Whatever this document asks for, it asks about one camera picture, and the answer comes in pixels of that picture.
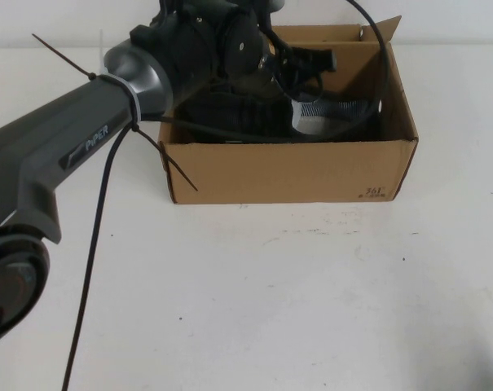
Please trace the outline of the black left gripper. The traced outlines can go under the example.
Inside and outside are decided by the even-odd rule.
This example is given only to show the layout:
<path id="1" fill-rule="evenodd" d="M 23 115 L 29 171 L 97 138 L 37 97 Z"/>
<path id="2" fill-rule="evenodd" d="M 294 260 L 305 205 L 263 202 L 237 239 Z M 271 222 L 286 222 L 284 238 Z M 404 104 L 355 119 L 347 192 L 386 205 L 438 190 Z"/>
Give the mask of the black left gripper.
<path id="1" fill-rule="evenodd" d="M 254 9 L 215 9 L 216 81 L 236 82 L 259 69 L 268 52 L 266 38 Z M 288 72 L 335 72 L 337 57 L 331 49 L 292 47 Z"/>

